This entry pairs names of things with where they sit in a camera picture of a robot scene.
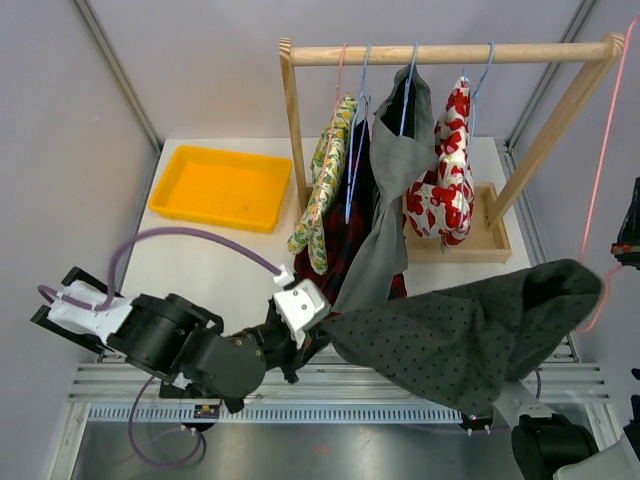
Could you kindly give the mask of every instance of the wooden rack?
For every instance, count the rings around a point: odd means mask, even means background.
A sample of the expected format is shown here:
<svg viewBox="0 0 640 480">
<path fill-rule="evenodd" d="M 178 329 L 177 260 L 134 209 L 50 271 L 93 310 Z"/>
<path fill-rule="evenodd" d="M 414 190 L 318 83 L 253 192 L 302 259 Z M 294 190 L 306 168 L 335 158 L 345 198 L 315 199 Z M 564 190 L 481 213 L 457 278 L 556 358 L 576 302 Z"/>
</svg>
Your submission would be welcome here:
<svg viewBox="0 0 640 480">
<path fill-rule="evenodd" d="M 493 63 L 580 62 L 584 65 L 540 129 L 531 148 L 524 155 L 502 191 L 496 196 L 495 187 L 492 184 L 480 184 L 476 187 L 477 200 L 469 237 L 451 252 L 443 255 L 440 253 L 438 240 L 418 238 L 415 234 L 412 235 L 413 232 L 409 227 L 405 230 L 405 234 L 411 261 L 502 263 L 511 256 L 511 247 L 503 223 L 505 213 L 615 65 L 622 52 L 623 44 L 623 35 L 608 33 L 600 42 L 594 43 L 495 45 Z M 366 49 L 366 47 L 347 47 L 343 64 L 362 65 Z M 413 46 L 372 47 L 368 64 L 407 65 L 411 63 L 413 50 Z M 295 67 L 337 66 L 341 52 L 342 47 L 294 48 L 291 39 L 280 40 L 280 67 L 287 104 L 300 213 L 306 208 L 309 197 L 304 172 Z M 489 54 L 489 45 L 420 46 L 416 53 L 416 64 L 486 64 L 489 61 Z"/>
</svg>

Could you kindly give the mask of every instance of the yellow tray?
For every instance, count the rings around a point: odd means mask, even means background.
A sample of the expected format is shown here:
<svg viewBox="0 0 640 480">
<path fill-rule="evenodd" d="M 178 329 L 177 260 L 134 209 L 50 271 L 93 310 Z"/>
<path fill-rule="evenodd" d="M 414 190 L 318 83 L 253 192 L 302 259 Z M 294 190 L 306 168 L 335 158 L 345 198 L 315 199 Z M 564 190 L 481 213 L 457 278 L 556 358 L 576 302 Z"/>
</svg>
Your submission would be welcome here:
<svg viewBox="0 0 640 480">
<path fill-rule="evenodd" d="M 286 158 L 183 145 L 149 208 L 177 220 L 271 233 L 290 175 Z"/>
</svg>

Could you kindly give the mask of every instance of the wooden rod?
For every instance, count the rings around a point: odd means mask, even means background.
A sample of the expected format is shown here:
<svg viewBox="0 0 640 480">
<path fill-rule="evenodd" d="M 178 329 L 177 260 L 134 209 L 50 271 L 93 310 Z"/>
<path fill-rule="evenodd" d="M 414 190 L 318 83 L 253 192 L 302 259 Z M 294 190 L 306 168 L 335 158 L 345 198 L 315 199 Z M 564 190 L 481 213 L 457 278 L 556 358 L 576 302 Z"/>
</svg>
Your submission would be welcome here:
<svg viewBox="0 0 640 480">
<path fill-rule="evenodd" d="M 367 47 L 347 47 L 344 65 L 362 65 Z M 419 46 L 417 64 L 487 63 L 489 45 Z M 342 47 L 291 48 L 294 67 L 338 65 Z M 606 42 L 496 45 L 493 63 L 564 63 L 605 60 L 612 52 Z M 369 65 L 406 65 L 413 46 L 372 47 Z"/>
<path fill-rule="evenodd" d="M 585 63 L 564 93 L 549 119 L 540 129 L 529 151 L 518 164 L 496 201 L 487 212 L 487 228 L 495 228 L 531 177 L 544 163 L 571 123 L 587 104 L 602 80 L 616 64 L 624 46 L 624 36 L 609 33 L 602 40 L 609 54 L 605 60 Z"/>
<path fill-rule="evenodd" d="M 282 84 L 284 86 L 284 100 L 287 105 L 287 120 L 289 122 L 289 136 L 291 137 L 291 151 L 293 154 L 293 169 L 298 191 L 298 218 L 307 208 L 307 182 L 304 175 L 304 154 L 302 152 L 302 134 L 300 132 L 300 115 L 298 113 L 298 89 L 296 87 L 296 73 L 291 65 L 291 40 L 280 39 L 280 69 L 282 70 Z"/>
</svg>

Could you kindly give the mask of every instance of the red cable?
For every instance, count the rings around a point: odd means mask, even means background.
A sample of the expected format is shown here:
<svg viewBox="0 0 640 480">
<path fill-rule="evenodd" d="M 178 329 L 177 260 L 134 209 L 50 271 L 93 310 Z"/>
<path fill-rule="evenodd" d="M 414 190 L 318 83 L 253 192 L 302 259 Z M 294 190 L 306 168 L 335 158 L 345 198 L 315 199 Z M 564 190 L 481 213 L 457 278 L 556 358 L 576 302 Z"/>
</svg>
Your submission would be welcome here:
<svg viewBox="0 0 640 480">
<path fill-rule="evenodd" d="M 607 117 L 607 125 L 604 129 L 604 137 L 602 139 L 602 148 L 600 149 L 600 159 L 598 160 L 598 169 L 596 171 L 596 178 L 593 182 L 593 192 L 591 193 L 591 203 L 589 204 L 589 213 L 587 214 L 587 222 L 584 227 L 584 235 L 582 237 L 582 247 L 580 248 L 580 263 L 584 263 L 584 255 L 587 250 L 587 243 L 589 242 L 589 233 L 591 231 L 591 221 L 593 220 L 593 210 L 596 204 L 596 197 L 598 196 L 598 187 L 600 186 L 600 176 L 602 174 L 602 166 L 604 164 L 604 158 L 607 153 L 607 146 L 609 145 L 609 133 L 611 131 L 611 123 L 613 122 L 613 112 L 616 109 L 616 103 L 618 102 L 618 91 L 620 90 L 620 81 L 622 80 L 622 74 L 624 73 L 624 64 L 627 59 L 627 52 L 629 50 L 629 44 L 631 43 L 631 34 L 636 23 L 640 20 L 640 15 L 637 15 L 629 28 L 624 38 L 624 47 L 622 48 L 622 57 L 620 58 L 620 65 L 618 66 L 618 75 L 616 76 L 616 83 L 613 87 L 613 96 L 611 97 L 611 105 L 609 106 L 609 116 Z M 602 309 L 609 300 L 609 290 L 611 276 L 622 270 L 624 265 L 618 263 L 615 267 L 609 270 L 604 277 L 604 294 L 600 300 L 600 304 L 596 309 L 596 313 L 593 315 L 591 322 L 585 328 L 577 328 L 578 332 L 589 332 L 598 322 Z"/>
<path fill-rule="evenodd" d="M 342 63 L 344 62 L 344 54 L 347 51 L 347 44 L 342 46 L 342 53 L 340 53 L 340 64 L 338 66 L 338 84 L 336 85 L 336 106 L 333 109 L 333 120 L 331 120 L 331 128 L 329 129 L 329 140 L 327 142 L 327 150 L 324 154 L 324 163 L 322 164 L 322 174 L 320 176 L 320 190 L 324 185 L 324 175 L 327 171 L 327 163 L 329 163 L 329 150 L 331 149 L 331 140 L 333 140 L 333 129 L 336 126 L 336 117 L 338 116 L 338 108 L 340 107 L 340 83 L 342 81 Z M 320 204 L 320 194 L 316 197 L 316 208 L 313 212 L 313 220 L 311 221 L 311 230 L 316 228 L 316 221 L 318 220 L 318 207 Z"/>
</svg>

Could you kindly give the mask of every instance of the wall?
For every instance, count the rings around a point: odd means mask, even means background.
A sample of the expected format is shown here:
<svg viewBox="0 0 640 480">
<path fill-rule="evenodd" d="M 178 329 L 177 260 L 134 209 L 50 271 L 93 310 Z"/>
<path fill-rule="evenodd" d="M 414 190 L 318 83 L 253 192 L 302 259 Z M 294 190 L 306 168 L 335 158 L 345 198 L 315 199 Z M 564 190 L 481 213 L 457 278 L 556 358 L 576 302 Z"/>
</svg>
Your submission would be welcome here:
<svg viewBox="0 0 640 480">
<path fill-rule="evenodd" d="M 624 33 L 638 13 L 637 0 L 599 2 L 580 41 L 599 40 L 605 32 Z M 640 176 L 638 37 L 640 32 L 636 29 L 627 56 L 585 259 L 585 264 L 600 275 L 615 265 L 609 248 L 629 207 L 635 178 Z M 561 69 L 534 125 L 519 145 L 519 153 L 531 145 L 535 133 L 577 70 L 573 65 Z M 612 72 L 604 81 L 529 185 L 541 233 L 553 258 L 578 257 L 615 75 L 616 72 Z M 634 381 L 630 374 L 632 367 L 640 367 L 639 287 L 640 273 L 636 270 L 627 268 L 615 275 L 609 305 L 598 325 L 589 334 L 576 334 L 583 360 L 597 361 L 604 369 L 615 410 L 624 424 L 631 415 L 630 395 L 640 394 L 640 382 Z"/>
<path fill-rule="evenodd" d="M 0 478 L 43 478 L 77 362 L 29 322 L 74 264 L 102 276 L 154 164 L 68 0 L 0 15 Z"/>
<path fill-rule="evenodd" d="M 288 137 L 280 37 L 323 46 L 557 42 L 580 0 L 91 0 L 159 134 L 165 138 Z M 507 135 L 544 65 L 499 65 L 478 102 L 477 134 Z M 398 67 L 367 74 L 374 106 Z M 483 66 L 468 67 L 472 79 Z M 461 66 L 421 66 L 440 112 Z M 345 69 L 359 92 L 361 67 Z M 333 111 L 337 68 L 298 69 L 303 136 Z"/>
</svg>

